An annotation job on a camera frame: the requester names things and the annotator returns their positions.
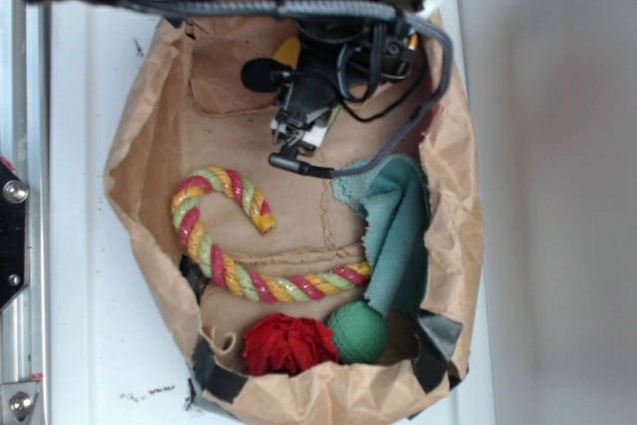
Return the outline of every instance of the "microphone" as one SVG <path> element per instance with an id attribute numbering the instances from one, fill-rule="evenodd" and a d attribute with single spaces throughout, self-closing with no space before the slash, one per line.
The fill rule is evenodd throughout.
<path id="1" fill-rule="evenodd" d="M 292 69 L 274 59 L 254 59 L 241 69 L 241 82 L 246 89 L 259 94 L 276 92 L 281 83 L 292 79 Z"/>

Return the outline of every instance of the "paper bag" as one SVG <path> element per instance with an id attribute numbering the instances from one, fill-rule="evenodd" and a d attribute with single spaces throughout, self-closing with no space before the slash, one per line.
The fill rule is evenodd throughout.
<path id="1" fill-rule="evenodd" d="M 111 148 L 106 192 L 206 400 L 245 423 L 392 423 L 446 396 L 468 370 L 483 219 L 473 125 L 457 73 L 434 113 L 396 148 L 416 158 L 428 180 L 429 279 L 417 318 L 390 316 L 390 345 L 377 363 L 325 362 L 295 377 L 245 375 L 243 333 L 259 319 L 282 312 L 325 320 L 360 298 L 362 288 L 308 304 L 267 305 L 208 286 L 199 304 L 179 269 L 170 198 L 184 175 L 208 165 L 254 181 L 279 220 L 264 238 L 231 201 L 217 195 L 202 203 L 210 235 L 246 267 L 302 275 L 364 257 L 364 222 L 334 199 L 329 181 L 268 164 L 273 96 L 251 93 L 240 81 L 245 62 L 273 56 L 295 34 L 294 23 L 270 18 L 192 19 L 177 28 L 162 22 Z M 313 161 L 345 167 L 373 156 L 437 82 L 440 51 L 428 43 L 427 54 L 431 81 L 406 105 L 370 124 L 342 114 Z M 408 84 L 384 86 L 359 108 L 379 111 Z"/>

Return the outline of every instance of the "green towel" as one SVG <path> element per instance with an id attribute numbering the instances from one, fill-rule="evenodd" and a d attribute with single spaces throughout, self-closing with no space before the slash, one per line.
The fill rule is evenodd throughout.
<path id="1" fill-rule="evenodd" d="M 372 268 L 369 305 L 384 317 L 392 307 L 415 316 L 427 284 L 424 234 L 430 220 L 420 167 L 409 156 L 392 155 L 367 173 L 336 179 L 332 189 L 367 222 L 362 242 Z"/>

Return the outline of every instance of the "bolt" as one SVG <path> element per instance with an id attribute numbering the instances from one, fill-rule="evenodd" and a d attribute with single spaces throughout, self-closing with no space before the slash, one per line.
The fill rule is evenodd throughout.
<path id="1" fill-rule="evenodd" d="M 18 421 L 23 421 L 33 410 L 33 399 L 24 392 L 18 392 L 9 400 L 9 409 Z"/>
<path id="2" fill-rule="evenodd" d="M 387 53 L 389 55 L 395 56 L 398 55 L 398 52 L 400 52 L 400 46 L 398 46 L 395 43 L 391 43 L 387 46 Z"/>
<path id="3" fill-rule="evenodd" d="M 20 284 L 22 283 L 22 278 L 17 274 L 12 274 L 11 276 L 9 276 L 8 281 L 11 286 L 17 287 L 20 286 Z"/>
<path id="4" fill-rule="evenodd" d="M 14 179 L 4 185 L 2 195 L 12 204 L 24 203 L 29 196 L 29 188 L 22 181 Z"/>

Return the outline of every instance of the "twisted rope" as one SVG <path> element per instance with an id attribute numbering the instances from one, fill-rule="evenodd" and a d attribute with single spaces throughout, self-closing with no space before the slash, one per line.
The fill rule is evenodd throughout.
<path id="1" fill-rule="evenodd" d="M 273 232 L 278 223 L 263 192 L 236 171 L 208 166 L 190 173 L 177 186 L 172 198 L 173 226 L 181 248 L 215 285 L 251 301 L 306 303 L 369 280 L 371 269 L 366 261 L 305 276 L 276 277 L 247 270 L 223 253 L 199 220 L 201 198 L 213 191 L 234 199 L 263 235 Z"/>

